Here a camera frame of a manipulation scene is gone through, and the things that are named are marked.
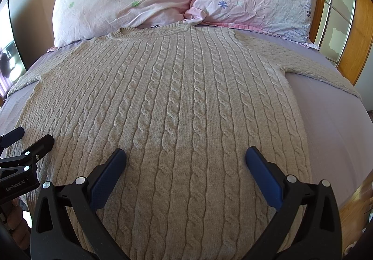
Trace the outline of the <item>person's left hand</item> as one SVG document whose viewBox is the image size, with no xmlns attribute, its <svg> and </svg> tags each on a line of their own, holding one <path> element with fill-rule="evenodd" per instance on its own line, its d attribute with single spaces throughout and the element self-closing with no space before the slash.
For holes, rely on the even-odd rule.
<svg viewBox="0 0 373 260">
<path fill-rule="evenodd" d="M 23 210 L 18 199 L 11 201 L 12 209 L 7 218 L 9 228 L 13 231 L 12 238 L 21 250 L 25 250 L 30 245 L 30 231 L 28 224 L 23 218 Z"/>
</svg>

